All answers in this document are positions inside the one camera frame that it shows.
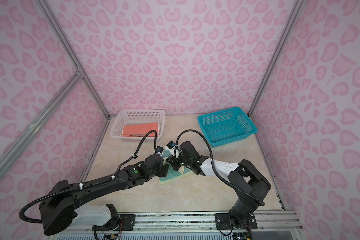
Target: table surface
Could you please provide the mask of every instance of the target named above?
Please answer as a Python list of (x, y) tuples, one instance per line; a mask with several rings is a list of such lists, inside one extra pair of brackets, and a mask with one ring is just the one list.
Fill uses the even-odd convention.
[[(136, 150), (139, 142), (123, 141), (111, 138), (109, 133), (115, 117), (112, 118), (106, 135), (93, 162), (86, 180), (93, 180), (114, 173), (117, 166), (128, 159)], [(166, 116), (163, 136), (157, 142), (165, 146), (169, 141), (176, 141), (177, 136), (186, 129), (201, 132), (197, 115)], [(183, 134), (180, 142), (191, 141), (200, 155), (209, 155), (208, 149), (196, 133)], [(153, 153), (153, 142), (145, 141), (138, 153), (138, 158), (127, 165), (144, 161)], [(273, 185), (266, 163), (260, 153), (255, 136), (212, 148), (213, 158), (224, 162), (240, 162), (247, 159)], [(159, 183), (154, 177), (143, 185), (121, 190), (102, 196), (87, 203), (101, 206), (113, 204), (118, 212), (183, 212), (183, 211), (228, 211), (238, 199), (235, 191), (217, 177), (186, 174), (166, 183)], [(264, 199), (261, 210), (279, 210), (281, 205), (272, 187)]]

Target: blue basket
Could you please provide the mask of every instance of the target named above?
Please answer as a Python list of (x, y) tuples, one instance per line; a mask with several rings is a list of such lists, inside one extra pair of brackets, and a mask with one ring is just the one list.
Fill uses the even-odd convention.
[(229, 108), (197, 117), (211, 147), (245, 139), (257, 133), (257, 127), (241, 108)]

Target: pink patterned wall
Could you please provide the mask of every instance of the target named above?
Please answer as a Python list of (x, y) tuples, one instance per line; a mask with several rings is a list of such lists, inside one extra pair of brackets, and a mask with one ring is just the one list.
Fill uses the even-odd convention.
[(51, 0), (108, 111), (253, 102), (294, 0)]
[(0, 157), (72, 73), (33, 1), (0, 1)]
[[(43, 226), (19, 210), (61, 180), (77, 182), (105, 118), (82, 82), (66, 98), (0, 181), (0, 240), (41, 239)], [(40, 219), (38, 204), (27, 215)]]
[(254, 122), (313, 240), (360, 239), (360, 1), (309, 0)]

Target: folded cloth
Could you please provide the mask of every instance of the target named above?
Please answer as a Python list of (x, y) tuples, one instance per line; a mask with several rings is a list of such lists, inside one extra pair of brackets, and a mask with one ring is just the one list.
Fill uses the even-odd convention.
[[(151, 122), (151, 123), (143, 123), (143, 124), (135, 124), (135, 125), (126, 125), (123, 127), (123, 132), (121, 133), (122, 137), (144, 137), (149, 131), (156, 130), (157, 135), (159, 134), (159, 123)], [(155, 133), (151, 133), (148, 135), (149, 137), (154, 137)]]

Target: black mounting plate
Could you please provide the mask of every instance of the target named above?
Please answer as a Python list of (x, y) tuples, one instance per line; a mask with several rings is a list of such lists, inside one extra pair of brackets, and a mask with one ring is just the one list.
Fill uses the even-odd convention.
[[(122, 231), (132, 231), (133, 226), (135, 225), (135, 214), (119, 214), (120, 220), (123, 222)], [(114, 231), (119, 231), (120, 225), (114, 229)]]
[[(217, 230), (231, 230), (232, 225), (230, 224), (228, 219), (229, 219), (229, 214), (215, 214), (216, 229)], [(254, 217), (254, 214), (252, 214), (252, 216), (250, 216), (250, 228), (257, 229), (257, 223), (256, 223), (256, 218)]]

